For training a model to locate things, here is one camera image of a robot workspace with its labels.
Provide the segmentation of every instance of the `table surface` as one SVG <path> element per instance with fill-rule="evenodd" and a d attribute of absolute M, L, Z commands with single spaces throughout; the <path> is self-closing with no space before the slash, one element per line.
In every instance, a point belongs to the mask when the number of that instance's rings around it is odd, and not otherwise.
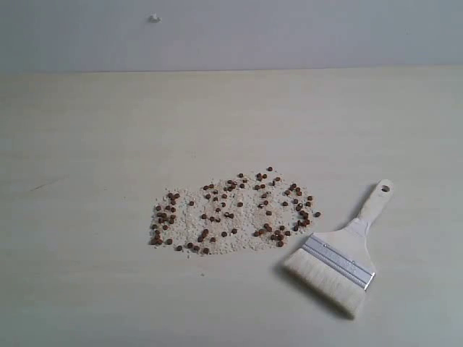
<path fill-rule="evenodd" d="M 463 67 L 0 78 L 2 346 L 457 346 Z M 165 188 L 272 165 L 343 226 L 371 184 L 378 276 L 347 320 L 283 249 L 147 245 Z"/>

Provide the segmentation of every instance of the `wooden brush handle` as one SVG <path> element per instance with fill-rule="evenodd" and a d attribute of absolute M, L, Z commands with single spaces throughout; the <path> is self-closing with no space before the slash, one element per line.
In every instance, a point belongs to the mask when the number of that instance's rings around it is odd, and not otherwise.
<path fill-rule="evenodd" d="M 371 192 L 358 215 L 358 218 L 368 223 L 368 228 L 380 215 L 384 206 L 391 199 L 394 186 L 388 179 L 379 181 L 375 189 Z"/>

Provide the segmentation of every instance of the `paintbrush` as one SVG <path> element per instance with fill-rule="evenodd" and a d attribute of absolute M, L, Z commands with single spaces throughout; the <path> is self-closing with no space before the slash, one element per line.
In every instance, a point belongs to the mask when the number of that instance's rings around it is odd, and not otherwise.
<path fill-rule="evenodd" d="M 366 236 L 393 190 L 391 181 L 380 181 L 359 215 L 345 228 L 329 233 L 312 233 L 304 245 L 284 262 L 289 272 L 331 300 L 351 318 L 359 312 L 365 292 L 376 274 L 368 254 Z"/>

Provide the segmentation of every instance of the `white bristles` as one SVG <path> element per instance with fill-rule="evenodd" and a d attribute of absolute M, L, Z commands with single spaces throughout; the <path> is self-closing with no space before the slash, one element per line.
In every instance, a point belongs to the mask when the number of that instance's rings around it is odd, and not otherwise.
<path fill-rule="evenodd" d="M 284 267 L 323 294 L 349 316 L 355 317 L 365 298 L 365 290 L 304 249 L 298 249 Z"/>

